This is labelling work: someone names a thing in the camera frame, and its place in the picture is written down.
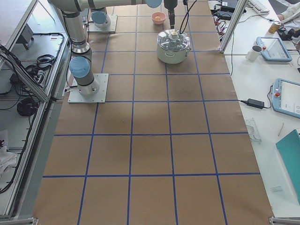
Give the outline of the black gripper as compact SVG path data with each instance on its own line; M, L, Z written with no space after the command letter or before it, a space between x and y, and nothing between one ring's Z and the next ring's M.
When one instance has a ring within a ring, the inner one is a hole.
M174 29L174 26L175 26L174 9L177 7L177 0L164 0L164 7L169 10L170 28Z

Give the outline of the person forearm white sleeve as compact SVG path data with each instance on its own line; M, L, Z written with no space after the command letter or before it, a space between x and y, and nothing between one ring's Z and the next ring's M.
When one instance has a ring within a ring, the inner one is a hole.
M278 15L282 23L287 23L300 16L300 2L291 4L284 12Z

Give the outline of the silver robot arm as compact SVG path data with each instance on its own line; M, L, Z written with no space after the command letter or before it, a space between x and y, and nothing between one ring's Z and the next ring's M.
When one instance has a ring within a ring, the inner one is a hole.
M91 9L91 19L100 28L108 27L111 24L105 7Z
M174 9L177 7L176 0L52 0L51 3L61 11L62 21L72 44L71 51L74 58L69 62L69 70L75 78L79 92L88 95L99 90L99 84L91 71L92 51L87 41L80 13L85 9L91 10L93 22L98 26L111 24L107 15L107 7L129 6L146 4L150 8L157 8L164 4L168 10L170 26L175 25Z

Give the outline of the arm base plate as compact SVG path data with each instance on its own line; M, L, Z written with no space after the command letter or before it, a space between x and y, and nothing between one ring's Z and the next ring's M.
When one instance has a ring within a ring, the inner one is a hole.
M96 16L92 15L91 19L89 20L88 25L88 32L92 33L115 33L116 32L116 25L117 25L117 15L105 15L104 16Z
M93 74L94 81L88 86L80 86L74 79L70 89L68 103L70 104L93 104L105 103L109 74Z

